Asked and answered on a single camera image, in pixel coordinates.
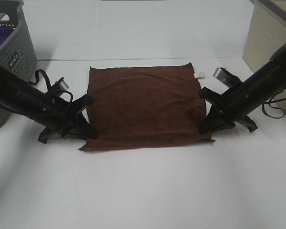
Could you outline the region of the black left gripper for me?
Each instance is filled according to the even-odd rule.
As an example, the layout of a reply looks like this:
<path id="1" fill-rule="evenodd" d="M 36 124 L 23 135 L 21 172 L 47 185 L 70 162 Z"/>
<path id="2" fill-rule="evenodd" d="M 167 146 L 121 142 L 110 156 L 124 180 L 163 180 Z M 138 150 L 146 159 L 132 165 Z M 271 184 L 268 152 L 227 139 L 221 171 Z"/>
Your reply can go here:
<path id="1" fill-rule="evenodd" d="M 45 144 L 54 135 L 63 139 L 97 139 L 98 132 L 82 114 L 92 103 L 93 99 L 86 94 L 71 103 L 61 98 L 56 99 L 51 112 L 42 114 L 39 119 L 45 129 L 40 133 L 38 141 Z"/>

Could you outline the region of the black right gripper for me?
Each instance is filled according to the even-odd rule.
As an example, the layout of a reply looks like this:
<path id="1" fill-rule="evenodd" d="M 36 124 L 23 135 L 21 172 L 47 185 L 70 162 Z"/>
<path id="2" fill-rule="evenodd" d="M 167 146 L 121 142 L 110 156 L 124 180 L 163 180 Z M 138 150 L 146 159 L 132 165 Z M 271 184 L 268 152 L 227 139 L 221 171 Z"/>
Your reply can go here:
<path id="1" fill-rule="evenodd" d="M 200 134 L 233 129 L 236 122 L 247 128 L 250 133 L 257 129 L 256 123 L 248 117 L 248 114 L 257 108 L 257 100 L 250 96 L 243 83 L 238 83 L 223 94 L 204 87 L 199 96 L 212 105 L 199 126 Z"/>

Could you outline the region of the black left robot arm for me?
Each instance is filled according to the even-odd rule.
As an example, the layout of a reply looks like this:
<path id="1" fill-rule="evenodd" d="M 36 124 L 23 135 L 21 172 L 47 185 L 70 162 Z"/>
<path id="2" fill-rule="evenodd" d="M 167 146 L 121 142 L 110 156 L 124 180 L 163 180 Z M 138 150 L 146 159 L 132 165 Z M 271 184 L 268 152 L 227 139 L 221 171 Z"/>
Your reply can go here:
<path id="1" fill-rule="evenodd" d="M 0 108 L 44 126 L 38 138 L 44 144 L 54 135 L 82 140 L 98 137 L 82 114 L 93 103 L 90 96 L 74 100 L 63 78 L 51 84 L 42 69 L 35 71 L 35 80 L 26 82 L 0 67 Z"/>

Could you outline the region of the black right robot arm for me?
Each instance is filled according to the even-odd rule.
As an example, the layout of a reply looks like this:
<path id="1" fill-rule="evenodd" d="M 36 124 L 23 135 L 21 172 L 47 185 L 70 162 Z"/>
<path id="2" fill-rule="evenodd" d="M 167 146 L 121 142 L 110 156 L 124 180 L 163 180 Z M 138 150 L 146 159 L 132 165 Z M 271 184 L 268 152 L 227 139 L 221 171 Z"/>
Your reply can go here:
<path id="1" fill-rule="evenodd" d="M 269 103 L 272 97 L 286 89 L 286 44 L 244 82 L 222 67 L 217 68 L 213 76 L 228 89 L 222 94 L 206 87 L 201 89 L 199 96 L 212 106 L 199 126 L 199 132 L 203 134 L 232 129 L 235 123 L 240 123 L 249 132 L 253 132 L 257 125 L 248 114 Z"/>

